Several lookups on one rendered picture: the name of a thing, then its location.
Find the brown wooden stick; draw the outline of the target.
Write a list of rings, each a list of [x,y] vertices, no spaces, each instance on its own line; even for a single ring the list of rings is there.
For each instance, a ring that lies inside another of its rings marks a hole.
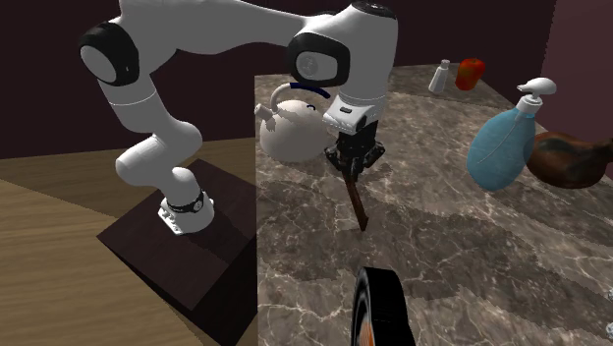
[[[355,216],[360,226],[360,229],[364,231],[367,227],[368,216],[366,215],[365,210],[363,208],[362,200],[360,198],[360,195],[359,195],[359,192],[356,186],[356,181],[354,180],[354,178],[352,177],[349,171],[343,172],[343,179],[344,179],[344,182],[345,182],[345,185],[348,191],[348,195],[350,197],[350,200],[351,200],[351,203],[354,209]]]

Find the white round kettle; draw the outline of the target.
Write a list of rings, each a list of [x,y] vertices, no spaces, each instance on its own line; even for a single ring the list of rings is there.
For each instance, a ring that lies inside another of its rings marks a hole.
[[[272,159],[282,162],[305,162],[319,156],[333,145],[333,137],[323,123],[322,114],[313,104],[302,100],[279,101],[279,96],[289,89],[303,89],[329,98],[320,87],[300,83],[285,83],[270,95],[269,105],[258,103],[254,116],[261,120],[259,144]]]

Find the white salt shaker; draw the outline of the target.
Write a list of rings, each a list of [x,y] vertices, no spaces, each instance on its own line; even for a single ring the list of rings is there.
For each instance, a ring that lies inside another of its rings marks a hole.
[[[444,90],[449,72],[449,64],[450,61],[447,59],[443,59],[440,62],[440,65],[437,67],[428,85],[428,90],[430,92],[440,93]]]

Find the red apple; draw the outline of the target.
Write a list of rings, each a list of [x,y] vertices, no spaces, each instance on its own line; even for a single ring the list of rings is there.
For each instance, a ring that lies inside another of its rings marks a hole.
[[[485,71],[485,64],[477,58],[463,60],[458,68],[455,85],[459,90],[468,91],[475,88]]]

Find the blue spray bottle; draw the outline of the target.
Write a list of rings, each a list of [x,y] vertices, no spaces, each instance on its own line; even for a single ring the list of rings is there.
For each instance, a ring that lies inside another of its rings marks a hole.
[[[535,78],[517,89],[524,92],[515,107],[489,119],[475,136],[466,166],[474,181],[487,191],[501,190],[522,173],[532,152],[535,114],[543,95],[554,94],[556,84]]]

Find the black round object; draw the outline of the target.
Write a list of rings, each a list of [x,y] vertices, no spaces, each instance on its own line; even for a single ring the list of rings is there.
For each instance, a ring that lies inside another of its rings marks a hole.
[[[360,269],[350,335],[351,346],[417,346],[395,271],[366,266]]]

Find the dark wooden robot stand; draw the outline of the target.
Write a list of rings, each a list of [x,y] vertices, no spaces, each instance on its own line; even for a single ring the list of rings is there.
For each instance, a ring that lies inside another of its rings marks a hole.
[[[255,186],[200,159],[190,168],[214,200],[204,230],[174,234],[154,192],[98,239],[219,346],[237,346],[257,314]]]

